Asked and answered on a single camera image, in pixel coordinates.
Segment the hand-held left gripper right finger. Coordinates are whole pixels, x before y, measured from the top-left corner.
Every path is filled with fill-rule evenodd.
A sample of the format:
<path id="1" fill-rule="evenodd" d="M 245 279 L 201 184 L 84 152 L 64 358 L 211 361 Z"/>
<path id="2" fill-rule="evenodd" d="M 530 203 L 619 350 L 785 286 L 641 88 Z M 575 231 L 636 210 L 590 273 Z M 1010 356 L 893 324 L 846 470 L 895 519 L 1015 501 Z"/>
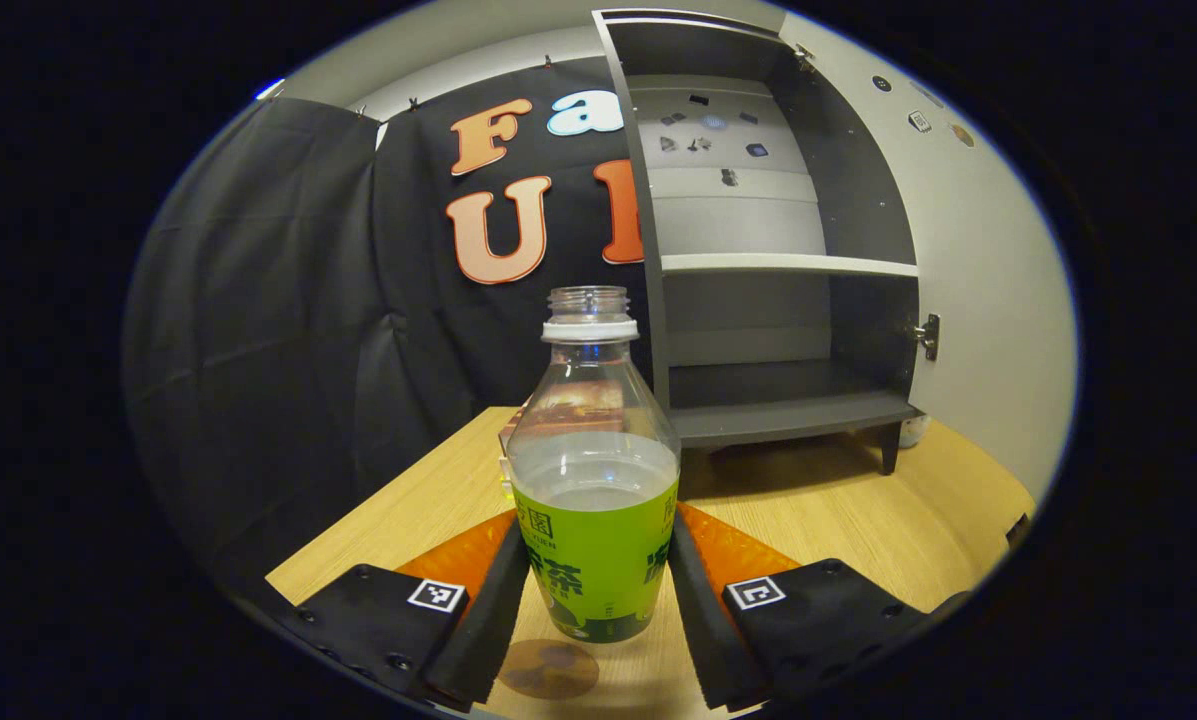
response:
<path id="1" fill-rule="evenodd" d="M 802 565 L 686 504 L 668 566 L 703 697 L 727 710 L 839 684 L 967 602 L 959 592 L 923 612 L 840 559 Z"/>

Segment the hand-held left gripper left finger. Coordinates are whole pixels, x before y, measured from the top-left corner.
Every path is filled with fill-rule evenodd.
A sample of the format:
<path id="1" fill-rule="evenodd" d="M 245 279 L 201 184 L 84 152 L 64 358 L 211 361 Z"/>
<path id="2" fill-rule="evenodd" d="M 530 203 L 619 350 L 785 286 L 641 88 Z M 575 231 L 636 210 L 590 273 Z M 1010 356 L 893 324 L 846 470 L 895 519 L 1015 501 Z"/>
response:
<path id="1" fill-rule="evenodd" d="M 490 700 L 528 570 L 519 520 L 508 510 L 400 568 L 352 566 L 278 621 L 375 687 L 470 710 Z"/>

